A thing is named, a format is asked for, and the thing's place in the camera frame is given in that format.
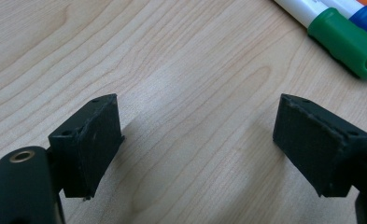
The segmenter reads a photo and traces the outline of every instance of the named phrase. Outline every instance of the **wooden table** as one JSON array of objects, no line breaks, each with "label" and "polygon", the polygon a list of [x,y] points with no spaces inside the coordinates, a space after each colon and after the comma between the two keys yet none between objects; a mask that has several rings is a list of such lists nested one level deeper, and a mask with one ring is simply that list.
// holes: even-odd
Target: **wooden table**
[{"label": "wooden table", "polygon": [[282,92],[367,132],[367,81],[271,0],[0,0],[0,159],[118,95],[127,140],[67,223],[356,223],[273,143]]}]

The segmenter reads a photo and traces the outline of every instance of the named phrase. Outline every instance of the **white marker barrel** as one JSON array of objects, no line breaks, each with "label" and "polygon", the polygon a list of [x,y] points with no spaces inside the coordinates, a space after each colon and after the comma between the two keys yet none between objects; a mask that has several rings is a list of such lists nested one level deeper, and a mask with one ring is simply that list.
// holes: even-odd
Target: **white marker barrel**
[{"label": "white marker barrel", "polygon": [[321,0],[326,6],[336,8],[341,15],[349,19],[364,7],[356,0]]},{"label": "white marker barrel", "polygon": [[275,0],[305,28],[324,10],[328,9],[320,0]]}]

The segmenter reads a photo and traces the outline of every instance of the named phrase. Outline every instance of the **whiteboard marker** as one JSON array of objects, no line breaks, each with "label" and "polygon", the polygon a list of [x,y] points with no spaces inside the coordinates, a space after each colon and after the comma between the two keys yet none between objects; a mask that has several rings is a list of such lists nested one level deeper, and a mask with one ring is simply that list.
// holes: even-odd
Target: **whiteboard marker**
[{"label": "whiteboard marker", "polygon": [[367,6],[356,0],[321,0],[328,7],[335,7],[341,15],[367,31]]},{"label": "whiteboard marker", "polygon": [[275,0],[330,54],[367,79],[367,32],[320,0]]}]

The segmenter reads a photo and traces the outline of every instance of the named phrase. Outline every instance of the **green marker cap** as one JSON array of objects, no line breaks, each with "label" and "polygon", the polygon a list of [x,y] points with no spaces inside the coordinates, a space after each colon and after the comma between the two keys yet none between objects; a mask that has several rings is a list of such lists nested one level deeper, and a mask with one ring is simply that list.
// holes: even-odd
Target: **green marker cap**
[{"label": "green marker cap", "polygon": [[330,7],[320,13],[308,26],[308,35],[356,75],[367,79],[367,33],[337,9]]}]

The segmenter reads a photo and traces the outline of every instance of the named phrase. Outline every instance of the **wood grain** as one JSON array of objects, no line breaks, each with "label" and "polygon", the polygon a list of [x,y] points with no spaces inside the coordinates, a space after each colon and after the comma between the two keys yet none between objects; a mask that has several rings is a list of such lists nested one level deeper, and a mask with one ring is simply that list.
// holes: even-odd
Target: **wood grain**
[{"label": "wood grain", "polygon": [[367,132],[367,82],[271,0],[0,0],[0,158],[115,92],[127,140],[68,223],[355,223],[273,144],[279,95]]}]

